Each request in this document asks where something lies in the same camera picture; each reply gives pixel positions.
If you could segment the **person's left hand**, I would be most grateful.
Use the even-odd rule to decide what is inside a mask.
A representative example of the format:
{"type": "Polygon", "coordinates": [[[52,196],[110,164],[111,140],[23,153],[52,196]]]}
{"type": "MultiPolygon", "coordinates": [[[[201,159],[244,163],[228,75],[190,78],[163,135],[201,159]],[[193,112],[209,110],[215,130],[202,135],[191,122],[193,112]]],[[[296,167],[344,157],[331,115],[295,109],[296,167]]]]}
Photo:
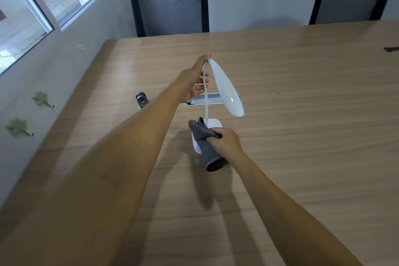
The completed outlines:
{"type": "Polygon", "coordinates": [[[172,83],[173,88],[176,89],[176,97],[179,103],[184,103],[190,99],[203,94],[208,88],[209,73],[202,71],[196,73],[192,67],[183,70],[172,83]]]}

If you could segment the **person's right hand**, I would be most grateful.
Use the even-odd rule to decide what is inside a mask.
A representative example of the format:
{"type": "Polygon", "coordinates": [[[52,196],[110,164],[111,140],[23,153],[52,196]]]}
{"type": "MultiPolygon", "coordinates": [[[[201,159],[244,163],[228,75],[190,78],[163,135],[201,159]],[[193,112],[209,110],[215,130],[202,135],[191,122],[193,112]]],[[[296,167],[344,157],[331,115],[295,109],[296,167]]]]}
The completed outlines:
{"type": "Polygon", "coordinates": [[[234,163],[245,156],[241,147],[240,139],[232,129],[223,127],[214,127],[211,129],[217,137],[208,137],[207,140],[212,147],[225,158],[228,163],[234,163]]]}

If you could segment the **grey cleaning cloth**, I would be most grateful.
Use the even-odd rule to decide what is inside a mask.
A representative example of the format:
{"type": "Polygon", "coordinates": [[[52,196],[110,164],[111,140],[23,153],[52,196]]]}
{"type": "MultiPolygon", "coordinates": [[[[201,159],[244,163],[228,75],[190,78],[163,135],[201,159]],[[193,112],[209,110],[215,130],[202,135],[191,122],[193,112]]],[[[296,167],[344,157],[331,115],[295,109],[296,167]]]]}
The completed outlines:
{"type": "Polygon", "coordinates": [[[201,155],[201,160],[207,172],[215,172],[228,165],[228,162],[212,147],[207,138],[214,134],[211,128],[222,127],[217,119],[208,119],[206,122],[202,117],[197,121],[190,120],[188,126],[192,133],[193,147],[196,153],[201,155]]]}

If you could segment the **white desk lamp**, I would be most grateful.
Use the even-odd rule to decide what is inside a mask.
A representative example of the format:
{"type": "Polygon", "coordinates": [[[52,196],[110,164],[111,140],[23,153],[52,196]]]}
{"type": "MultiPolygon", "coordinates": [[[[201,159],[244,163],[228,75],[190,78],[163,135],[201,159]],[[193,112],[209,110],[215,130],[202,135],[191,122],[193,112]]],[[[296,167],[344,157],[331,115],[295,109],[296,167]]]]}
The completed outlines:
{"type": "MultiPolygon", "coordinates": [[[[212,59],[209,59],[207,64],[204,65],[203,71],[206,71],[207,67],[210,67],[212,72],[213,72],[213,77],[216,82],[216,86],[218,89],[218,92],[220,93],[224,104],[224,107],[226,110],[233,116],[235,117],[243,117],[245,114],[243,104],[241,101],[241,96],[238,94],[236,89],[234,88],[232,82],[230,79],[227,77],[225,72],[222,70],[222,68],[217,64],[212,59]]],[[[206,104],[204,106],[204,114],[203,118],[207,122],[209,118],[209,104],[207,101],[207,90],[204,92],[205,94],[205,101],[206,104]]]]}

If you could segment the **person's left forearm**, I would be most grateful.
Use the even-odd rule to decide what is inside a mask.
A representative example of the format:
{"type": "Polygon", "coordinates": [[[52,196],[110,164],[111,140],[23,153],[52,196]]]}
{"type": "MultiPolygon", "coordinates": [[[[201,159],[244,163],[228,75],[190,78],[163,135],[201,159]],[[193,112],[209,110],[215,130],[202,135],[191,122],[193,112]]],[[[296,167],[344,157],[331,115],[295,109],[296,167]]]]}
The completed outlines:
{"type": "Polygon", "coordinates": [[[0,266],[109,266],[183,92],[169,85],[98,141],[0,245],[0,266]]]}

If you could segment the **person's right forearm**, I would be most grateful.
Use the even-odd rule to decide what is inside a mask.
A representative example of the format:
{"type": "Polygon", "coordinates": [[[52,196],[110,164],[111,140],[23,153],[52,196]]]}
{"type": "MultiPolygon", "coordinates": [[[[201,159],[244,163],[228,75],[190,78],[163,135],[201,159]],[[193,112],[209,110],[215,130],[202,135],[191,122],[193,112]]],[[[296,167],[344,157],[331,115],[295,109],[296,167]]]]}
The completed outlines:
{"type": "Polygon", "coordinates": [[[244,153],[227,158],[287,266],[363,266],[312,214],[276,186],[244,153]]]}

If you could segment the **silver table socket box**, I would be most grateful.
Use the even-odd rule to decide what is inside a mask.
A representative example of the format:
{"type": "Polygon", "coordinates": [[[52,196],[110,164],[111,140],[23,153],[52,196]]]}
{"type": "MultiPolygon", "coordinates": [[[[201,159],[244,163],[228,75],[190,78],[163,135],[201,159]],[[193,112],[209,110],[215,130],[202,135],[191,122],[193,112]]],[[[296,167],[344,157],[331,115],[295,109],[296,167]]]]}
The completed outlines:
{"type": "MultiPolygon", "coordinates": [[[[224,104],[223,99],[219,92],[208,93],[207,101],[209,105],[224,104]]],[[[199,96],[194,97],[187,102],[184,102],[184,105],[186,106],[205,106],[205,104],[206,104],[205,94],[200,94],[199,96]]]]}

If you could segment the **white framed window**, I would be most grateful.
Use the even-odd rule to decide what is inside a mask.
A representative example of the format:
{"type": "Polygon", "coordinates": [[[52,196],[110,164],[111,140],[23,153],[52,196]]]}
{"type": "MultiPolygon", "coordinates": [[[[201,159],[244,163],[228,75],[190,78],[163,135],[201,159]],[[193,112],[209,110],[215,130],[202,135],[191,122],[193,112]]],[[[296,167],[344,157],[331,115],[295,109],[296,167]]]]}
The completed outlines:
{"type": "Polygon", "coordinates": [[[97,0],[0,0],[0,77],[97,0]]]}

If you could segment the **green leaf wall sticker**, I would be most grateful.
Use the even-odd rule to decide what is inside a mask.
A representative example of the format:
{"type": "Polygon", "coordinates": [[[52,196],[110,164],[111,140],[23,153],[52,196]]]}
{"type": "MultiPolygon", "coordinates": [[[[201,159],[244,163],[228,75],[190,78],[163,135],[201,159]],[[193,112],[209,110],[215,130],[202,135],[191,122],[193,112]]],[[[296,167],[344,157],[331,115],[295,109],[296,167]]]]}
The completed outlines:
{"type": "Polygon", "coordinates": [[[17,136],[19,134],[24,134],[29,137],[34,136],[34,133],[28,133],[27,131],[27,121],[19,118],[14,118],[10,120],[9,123],[6,125],[6,129],[13,136],[17,136]]]}
{"type": "Polygon", "coordinates": [[[54,108],[55,105],[50,105],[48,102],[48,94],[44,93],[42,91],[37,91],[33,96],[32,100],[35,102],[36,105],[38,106],[48,106],[50,108],[54,108]]]}

